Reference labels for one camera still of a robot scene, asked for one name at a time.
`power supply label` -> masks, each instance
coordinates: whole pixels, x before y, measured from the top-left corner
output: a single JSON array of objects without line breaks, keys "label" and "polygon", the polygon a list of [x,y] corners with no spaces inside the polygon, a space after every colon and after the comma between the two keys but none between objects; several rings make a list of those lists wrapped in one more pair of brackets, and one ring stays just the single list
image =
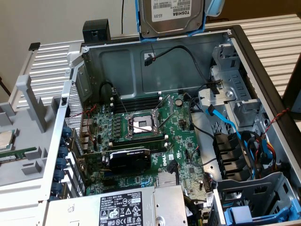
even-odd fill
[{"label": "power supply label", "polygon": [[191,0],[151,0],[153,22],[191,16]]},{"label": "power supply label", "polygon": [[143,226],[142,193],[102,197],[99,226]]}]

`circuit board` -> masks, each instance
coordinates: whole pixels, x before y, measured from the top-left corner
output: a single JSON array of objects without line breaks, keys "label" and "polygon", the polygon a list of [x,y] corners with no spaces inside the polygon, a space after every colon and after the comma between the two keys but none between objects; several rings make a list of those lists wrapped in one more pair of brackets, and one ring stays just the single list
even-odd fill
[{"label": "circuit board", "polygon": [[[170,93],[161,95],[161,97],[165,98],[167,95],[170,95],[169,98],[166,98],[166,102],[158,109],[160,123],[171,115],[171,108],[173,109],[173,113],[165,122],[165,125],[160,128],[158,136],[161,136],[161,134],[168,135],[168,146],[164,146],[164,140],[159,140],[122,147],[140,147],[156,152],[151,154],[151,169],[146,170],[143,174],[112,175],[109,171],[101,169],[99,161],[101,161],[103,153],[114,150],[114,148],[109,150],[110,148],[108,147],[112,138],[117,142],[126,140],[128,121],[125,118],[126,113],[113,115],[110,113],[108,105],[96,106],[96,109],[89,115],[89,118],[93,118],[95,123],[94,131],[91,135],[92,137],[100,135],[101,142],[95,148],[95,145],[91,141],[88,141],[87,154],[83,155],[89,166],[89,171],[92,172],[90,175],[91,185],[87,187],[86,195],[100,194],[118,188],[128,187],[130,189],[156,186],[158,174],[166,172],[169,162],[175,159],[180,165],[179,176],[183,190],[192,199],[205,199],[206,193],[204,189],[200,190],[199,188],[199,183],[203,175],[202,169],[192,166],[187,158],[187,153],[191,155],[198,146],[195,131],[190,128],[189,103],[184,101],[183,94]],[[176,106],[176,100],[181,100],[182,106]],[[193,161],[201,164],[201,158],[197,154],[193,157]]]}]

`motherboard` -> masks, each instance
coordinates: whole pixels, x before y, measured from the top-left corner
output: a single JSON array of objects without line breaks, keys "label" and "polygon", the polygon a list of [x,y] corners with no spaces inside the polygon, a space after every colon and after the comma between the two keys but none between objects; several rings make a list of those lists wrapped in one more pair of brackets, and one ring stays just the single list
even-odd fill
[{"label": "motherboard", "polygon": [[[190,164],[190,156],[198,148],[198,142],[190,126],[189,102],[184,94],[178,93],[156,98],[159,106],[155,110],[130,112],[126,102],[122,105],[127,113],[115,113],[124,108],[114,109],[112,104],[87,108],[92,110],[83,120],[81,144],[85,154],[79,160],[89,177],[86,195],[172,183],[175,175],[169,174],[167,167],[175,160],[179,164],[179,183],[186,195],[205,199],[202,168]],[[150,167],[127,173],[123,169],[116,172],[108,166],[115,153],[131,150],[149,151],[150,162],[143,164],[150,164]],[[192,157],[194,163],[201,164],[199,154]]]}]

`toshiba hard drive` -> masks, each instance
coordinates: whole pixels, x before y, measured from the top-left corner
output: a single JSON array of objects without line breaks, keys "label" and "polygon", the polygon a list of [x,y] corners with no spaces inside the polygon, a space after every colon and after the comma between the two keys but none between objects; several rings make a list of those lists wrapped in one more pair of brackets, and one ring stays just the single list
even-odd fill
[{"label": "toshiba hard drive", "polygon": [[198,30],[204,0],[140,0],[141,35],[155,38]]}]

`wall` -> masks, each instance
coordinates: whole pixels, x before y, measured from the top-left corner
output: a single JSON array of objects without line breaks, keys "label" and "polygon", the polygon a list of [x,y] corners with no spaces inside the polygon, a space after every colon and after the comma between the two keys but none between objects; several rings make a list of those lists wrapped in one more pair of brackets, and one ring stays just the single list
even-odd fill
[{"label": "wall", "polygon": [[[121,34],[121,0],[1,0],[0,76],[13,89],[32,42],[81,40],[86,20],[109,19],[111,36]],[[135,1],[125,0],[124,34],[136,33]],[[0,102],[8,96],[0,88]]]}]

